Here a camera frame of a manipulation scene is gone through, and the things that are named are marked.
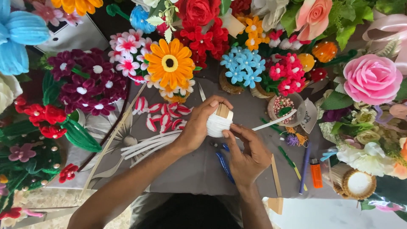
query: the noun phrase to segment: fingernail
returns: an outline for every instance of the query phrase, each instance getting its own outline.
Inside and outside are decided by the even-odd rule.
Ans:
[[[218,101],[214,100],[214,101],[212,101],[212,103],[210,103],[210,105],[211,105],[212,107],[215,107],[216,104],[218,104],[218,103],[219,103]]]

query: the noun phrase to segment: left hand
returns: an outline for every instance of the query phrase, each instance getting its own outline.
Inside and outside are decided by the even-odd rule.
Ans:
[[[230,110],[233,109],[233,106],[227,99],[213,95],[192,110],[191,118],[186,123],[180,136],[174,141],[176,147],[181,149],[180,156],[189,154],[202,144],[208,132],[206,121],[218,108],[219,103],[225,104]]]

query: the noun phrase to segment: pink rose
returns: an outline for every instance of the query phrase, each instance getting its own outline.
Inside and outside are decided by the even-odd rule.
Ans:
[[[387,103],[396,98],[403,75],[393,61],[367,54],[349,61],[344,69],[346,93],[355,102],[370,105]]]
[[[321,35],[328,27],[328,14],[332,8],[332,0],[305,0],[295,16],[300,41],[312,40]]]

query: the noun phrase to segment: right hand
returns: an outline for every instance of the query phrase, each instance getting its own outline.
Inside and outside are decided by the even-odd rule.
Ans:
[[[256,178],[271,165],[272,153],[253,130],[244,126],[232,124],[230,130],[224,130],[222,133],[230,150],[229,167],[237,188],[240,190],[252,187]],[[243,142],[243,153],[235,136]]]

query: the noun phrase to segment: gray table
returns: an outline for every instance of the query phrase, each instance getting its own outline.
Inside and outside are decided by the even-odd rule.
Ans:
[[[269,119],[265,114],[267,101],[253,97],[249,90],[244,91],[240,95],[228,95],[224,91],[219,90],[218,84],[215,84],[207,79],[196,78],[200,82],[206,97],[211,95],[219,95],[227,98],[234,105],[234,123],[243,124],[249,128],[254,128],[263,123],[261,117]],[[131,101],[137,94],[140,86],[132,85]],[[197,106],[202,100],[199,94],[197,85],[194,86],[195,92],[190,95],[185,105],[187,107]],[[146,97],[149,104],[163,102],[162,97],[155,88],[145,88],[141,96]],[[147,113],[134,115],[126,120],[125,126],[119,132],[118,137],[113,141],[111,148],[113,151],[106,154],[99,164],[95,175],[93,176],[89,188],[98,189],[108,182],[113,176],[127,170],[131,165],[131,161],[123,161],[120,156],[120,148],[131,145],[135,139],[145,139],[155,136],[157,133],[147,129],[146,122]],[[110,125],[104,117],[97,117],[96,122],[101,125]],[[281,145],[288,156],[294,161],[298,169],[302,169],[302,161],[304,156],[304,147],[288,146],[280,140],[280,136],[270,128],[264,128],[257,131],[266,146],[274,153],[278,175],[280,179],[282,196],[284,198],[339,198],[339,196],[325,185],[324,188],[314,189],[310,172],[307,171],[306,185],[308,191],[303,195],[298,193],[300,181],[297,178],[294,170],[288,165],[285,158],[278,151],[277,147]],[[196,151],[182,157],[166,169],[149,187],[151,192],[172,192],[172,193],[194,193],[194,194],[209,194],[209,195],[234,195],[237,194],[236,187],[227,179],[223,168],[221,167],[214,148],[210,145],[211,141],[222,142],[222,139],[214,139],[207,137],[204,143]],[[329,144],[322,137],[319,127],[316,125],[310,134],[312,142],[311,156],[320,158],[318,150],[327,148]],[[81,164],[88,156],[88,152],[66,143],[68,148],[68,163]],[[49,187],[55,188],[83,188],[86,178],[89,176],[90,170],[80,172],[72,181],[67,181],[64,184],[50,183]],[[273,173],[271,167],[267,168],[257,179],[257,185],[261,196],[275,198],[277,197],[274,184]]]

